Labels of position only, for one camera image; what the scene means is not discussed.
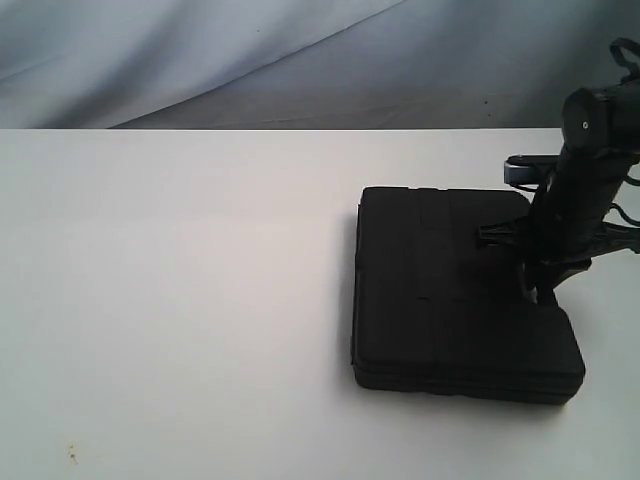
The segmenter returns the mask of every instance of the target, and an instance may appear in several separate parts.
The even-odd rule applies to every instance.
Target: white table
[[[637,478],[631,253],[559,289],[587,365],[564,408],[366,391],[349,365],[363,187],[503,188],[508,155],[560,145],[0,132],[0,478]]]

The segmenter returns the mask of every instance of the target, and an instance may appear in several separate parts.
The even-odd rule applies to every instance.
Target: white tabletop
[[[637,478],[639,258],[558,292],[564,408],[349,365],[367,185],[503,188],[555,130],[0,132],[0,478]],[[640,195],[621,195],[638,215]]]

